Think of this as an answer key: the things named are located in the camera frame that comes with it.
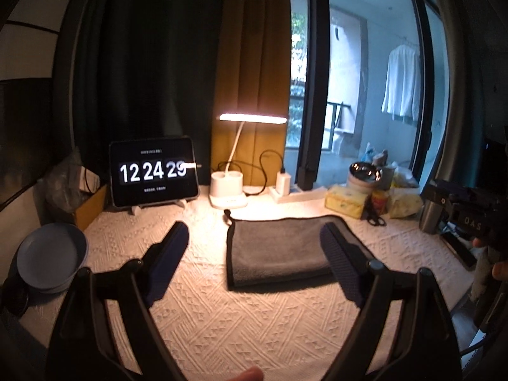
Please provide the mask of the grey microfibre towel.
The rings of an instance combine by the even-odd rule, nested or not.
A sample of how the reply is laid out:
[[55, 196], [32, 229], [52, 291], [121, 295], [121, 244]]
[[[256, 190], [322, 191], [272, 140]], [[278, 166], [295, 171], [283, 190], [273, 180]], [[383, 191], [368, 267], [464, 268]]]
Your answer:
[[245, 220], [224, 211], [229, 222], [226, 236], [226, 281], [230, 291], [259, 285], [313, 279], [331, 273], [320, 244], [320, 231], [332, 224], [367, 259], [374, 254], [337, 215]]

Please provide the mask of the steel thermos cup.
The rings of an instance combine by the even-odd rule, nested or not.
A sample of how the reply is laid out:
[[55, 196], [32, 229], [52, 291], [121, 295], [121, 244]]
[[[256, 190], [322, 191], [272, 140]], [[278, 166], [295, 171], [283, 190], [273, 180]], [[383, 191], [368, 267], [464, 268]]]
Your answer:
[[449, 193], [435, 183], [428, 183], [421, 194], [424, 208], [419, 221], [419, 229], [428, 234], [434, 234], [444, 212]]

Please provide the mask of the black scissors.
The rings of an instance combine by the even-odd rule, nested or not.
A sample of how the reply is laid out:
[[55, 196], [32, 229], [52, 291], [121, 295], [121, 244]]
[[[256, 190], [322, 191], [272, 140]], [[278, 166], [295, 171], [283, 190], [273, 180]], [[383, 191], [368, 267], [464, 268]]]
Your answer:
[[370, 199], [367, 199], [366, 204], [364, 206], [364, 211], [366, 213], [366, 221], [369, 224], [376, 227], [385, 227], [386, 221], [377, 213], [375, 210], [373, 203]]

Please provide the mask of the yellow tissue box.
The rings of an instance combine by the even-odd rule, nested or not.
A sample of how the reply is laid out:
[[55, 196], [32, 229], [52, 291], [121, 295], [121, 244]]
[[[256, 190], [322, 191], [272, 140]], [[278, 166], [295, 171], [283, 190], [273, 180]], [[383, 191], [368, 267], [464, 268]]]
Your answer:
[[325, 193], [324, 206], [342, 215], [360, 219], [368, 197], [353, 188], [334, 185]]

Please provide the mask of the orange lidded jar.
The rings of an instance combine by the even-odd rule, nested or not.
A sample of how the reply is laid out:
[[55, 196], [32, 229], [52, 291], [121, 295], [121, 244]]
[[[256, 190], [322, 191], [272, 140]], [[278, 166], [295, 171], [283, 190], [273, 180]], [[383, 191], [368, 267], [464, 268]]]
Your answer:
[[374, 190], [371, 194], [371, 203], [378, 215], [386, 212], [389, 193], [383, 190]]

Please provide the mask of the yellow tissue pack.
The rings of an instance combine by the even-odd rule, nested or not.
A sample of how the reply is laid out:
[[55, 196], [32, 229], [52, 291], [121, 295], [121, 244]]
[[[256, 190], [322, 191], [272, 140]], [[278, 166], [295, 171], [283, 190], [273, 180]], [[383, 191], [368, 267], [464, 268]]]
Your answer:
[[389, 191], [387, 213], [391, 218], [410, 217], [423, 206], [417, 188], [393, 188]]

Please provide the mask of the white ceramic bowl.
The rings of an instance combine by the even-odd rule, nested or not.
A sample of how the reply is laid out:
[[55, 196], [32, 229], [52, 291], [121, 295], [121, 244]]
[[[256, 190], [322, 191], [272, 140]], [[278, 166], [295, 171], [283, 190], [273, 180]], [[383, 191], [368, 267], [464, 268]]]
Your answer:
[[347, 187], [363, 193], [371, 194], [381, 186], [381, 174], [372, 172], [370, 175], [348, 174]]

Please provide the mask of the white power strip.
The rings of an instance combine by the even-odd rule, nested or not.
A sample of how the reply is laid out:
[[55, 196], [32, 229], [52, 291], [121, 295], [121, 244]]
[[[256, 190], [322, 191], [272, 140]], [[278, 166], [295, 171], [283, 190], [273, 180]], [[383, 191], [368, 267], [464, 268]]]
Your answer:
[[286, 204], [324, 199], [327, 188], [320, 187], [303, 191], [300, 188], [295, 187], [290, 190], [288, 195], [279, 194], [275, 187], [268, 187], [268, 191], [275, 203]]

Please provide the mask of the steel bowl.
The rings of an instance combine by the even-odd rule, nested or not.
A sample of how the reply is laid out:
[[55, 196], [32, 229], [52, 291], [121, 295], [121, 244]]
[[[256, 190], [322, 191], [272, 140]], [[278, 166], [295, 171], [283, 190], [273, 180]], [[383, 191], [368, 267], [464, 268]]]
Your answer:
[[349, 168], [350, 175], [360, 182], [375, 183], [382, 178], [382, 171], [367, 162], [355, 162]]

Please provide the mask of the tablet showing clock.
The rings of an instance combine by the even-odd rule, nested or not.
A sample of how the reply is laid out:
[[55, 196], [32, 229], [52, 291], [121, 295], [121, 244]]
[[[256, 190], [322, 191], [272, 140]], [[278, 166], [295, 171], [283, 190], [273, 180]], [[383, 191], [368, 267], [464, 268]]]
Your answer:
[[194, 146], [188, 136], [112, 143], [109, 175], [117, 208], [193, 200], [200, 193]]

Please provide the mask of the white USB charger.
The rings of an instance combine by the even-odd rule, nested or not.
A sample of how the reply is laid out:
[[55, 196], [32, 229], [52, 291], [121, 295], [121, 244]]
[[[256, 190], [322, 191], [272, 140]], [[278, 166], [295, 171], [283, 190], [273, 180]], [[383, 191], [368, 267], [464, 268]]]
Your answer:
[[276, 192], [280, 196], [288, 196], [291, 188], [291, 175], [286, 171], [277, 173]]

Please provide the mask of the grey blue plate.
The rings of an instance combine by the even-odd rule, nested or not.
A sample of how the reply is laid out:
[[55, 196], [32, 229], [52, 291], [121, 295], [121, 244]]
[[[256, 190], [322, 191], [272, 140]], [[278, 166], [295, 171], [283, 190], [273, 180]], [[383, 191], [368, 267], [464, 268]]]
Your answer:
[[88, 240], [75, 225], [46, 224], [30, 233], [19, 246], [17, 271], [34, 290], [58, 293], [69, 287], [88, 252]]

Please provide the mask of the white hanging shirt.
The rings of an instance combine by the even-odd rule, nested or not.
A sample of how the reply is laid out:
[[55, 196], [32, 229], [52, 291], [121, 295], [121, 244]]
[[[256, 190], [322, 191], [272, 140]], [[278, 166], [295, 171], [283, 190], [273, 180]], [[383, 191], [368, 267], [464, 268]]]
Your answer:
[[390, 52], [381, 111], [393, 118], [418, 121], [421, 97], [421, 67], [417, 51], [399, 45]]

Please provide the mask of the mustard yellow curtain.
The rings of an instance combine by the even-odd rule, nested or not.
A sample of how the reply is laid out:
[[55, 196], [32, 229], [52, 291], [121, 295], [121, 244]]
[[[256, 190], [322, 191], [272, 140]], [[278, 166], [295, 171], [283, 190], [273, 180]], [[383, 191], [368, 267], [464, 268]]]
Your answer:
[[[291, 72], [290, 0], [225, 0], [217, 57], [214, 116], [288, 114]], [[247, 186], [272, 185], [284, 152], [286, 127], [213, 121], [211, 164], [230, 155]]]

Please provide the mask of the dark green curtain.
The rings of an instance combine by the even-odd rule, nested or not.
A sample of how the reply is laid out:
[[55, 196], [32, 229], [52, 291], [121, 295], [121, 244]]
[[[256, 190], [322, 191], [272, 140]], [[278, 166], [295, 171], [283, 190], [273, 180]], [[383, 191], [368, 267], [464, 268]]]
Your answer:
[[189, 136], [208, 183], [224, 0], [88, 0], [72, 82], [84, 166], [109, 175], [109, 147]]

